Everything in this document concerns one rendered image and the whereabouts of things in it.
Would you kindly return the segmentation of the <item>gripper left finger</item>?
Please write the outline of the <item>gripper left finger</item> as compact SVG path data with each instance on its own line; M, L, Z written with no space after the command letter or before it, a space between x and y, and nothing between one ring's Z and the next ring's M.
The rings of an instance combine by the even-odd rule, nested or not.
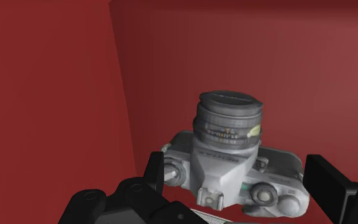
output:
M150 154L142 177L124 179L113 194L99 189L75 193L58 224L208 224L179 201L162 196L163 153Z

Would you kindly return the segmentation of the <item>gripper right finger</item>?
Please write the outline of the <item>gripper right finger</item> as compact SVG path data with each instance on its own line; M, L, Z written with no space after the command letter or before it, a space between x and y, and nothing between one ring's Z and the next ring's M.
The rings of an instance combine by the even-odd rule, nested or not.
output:
M306 156L303 186L333 224L358 224L358 182L323 156Z

